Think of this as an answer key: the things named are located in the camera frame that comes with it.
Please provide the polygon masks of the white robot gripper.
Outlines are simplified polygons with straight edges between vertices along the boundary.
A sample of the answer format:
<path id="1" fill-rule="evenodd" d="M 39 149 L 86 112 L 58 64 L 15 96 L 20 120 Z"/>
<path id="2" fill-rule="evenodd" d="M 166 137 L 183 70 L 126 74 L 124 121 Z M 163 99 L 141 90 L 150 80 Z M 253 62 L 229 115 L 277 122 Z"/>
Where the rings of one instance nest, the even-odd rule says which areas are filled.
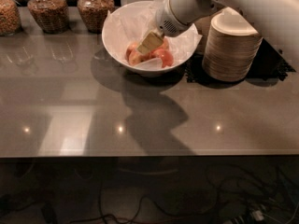
<path id="1" fill-rule="evenodd" d="M 180 22 L 174 15 L 170 0 L 164 0 L 155 15 L 157 30 L 148 31 L 138 43 L 136 50 L 145 55 L 160 47 L 164 42 L 164 35 L 177 37 L 187 31 L 190 26 Z"/>

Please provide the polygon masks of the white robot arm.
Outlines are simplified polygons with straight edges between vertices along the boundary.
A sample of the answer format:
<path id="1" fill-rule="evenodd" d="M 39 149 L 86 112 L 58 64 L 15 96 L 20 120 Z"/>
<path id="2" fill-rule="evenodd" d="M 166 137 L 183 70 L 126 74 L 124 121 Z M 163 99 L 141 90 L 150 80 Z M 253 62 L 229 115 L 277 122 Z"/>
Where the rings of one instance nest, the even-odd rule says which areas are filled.
<path id="1" fill-rule="evenodd" d="M 165 0 L 137 50 L 147 54 L 223 7 L 238 12 L 290 65 L 299 64 L 299 0 Z"/>

